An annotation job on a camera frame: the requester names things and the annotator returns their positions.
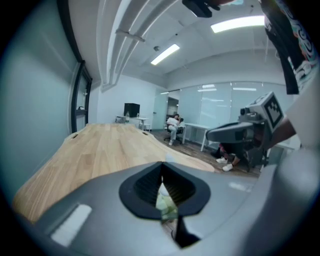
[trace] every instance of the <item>wall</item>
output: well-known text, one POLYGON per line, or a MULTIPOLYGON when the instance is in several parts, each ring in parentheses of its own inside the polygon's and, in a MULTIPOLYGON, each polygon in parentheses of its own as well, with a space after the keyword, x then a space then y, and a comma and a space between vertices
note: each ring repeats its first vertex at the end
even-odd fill
POLYGON ((195 61, 168 73, 168 91, 223 82, 269 82, 285 84, 280 61, 269 50, 237 51, 195 61))
POLYGON ((105 92, 99 90, 97 122, 114 123, 117 115, 124 114, 125 103, 135 103, 140 104, 140 116, 149 118, 147 123, 152 124, 156 88, 155 84, 121 75, 116 86, 105 92))
POLYGON ((34 10, 0 67, 0 180, 9 201, 70 133, 76 59, 56 2, 34 10))

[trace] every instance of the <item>glass wall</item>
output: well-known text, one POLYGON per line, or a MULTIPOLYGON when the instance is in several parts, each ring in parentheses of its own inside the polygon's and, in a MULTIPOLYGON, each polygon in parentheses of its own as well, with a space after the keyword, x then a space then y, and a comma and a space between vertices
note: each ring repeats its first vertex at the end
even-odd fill
MULTIPOLYGON (((186 123, 215 128, 236 122, 240 109, 259 96, 274 92, 285 113, 294 99, 287 95, 286 87, 262 82, 224 82, 197 85, 181 89, 178 113, 186 123)), ((188 128, 186 138, 202 143, 204 132, 188 128)))
MULTIPOLYGON (((184 119, 185 123, 199 124, 201 111, 201 86, 183 88, 180 91, 178 114, 184 119)), ((186 138, 190 140, 197 136, 196 130, 190 127, 186 130, 186 138)))

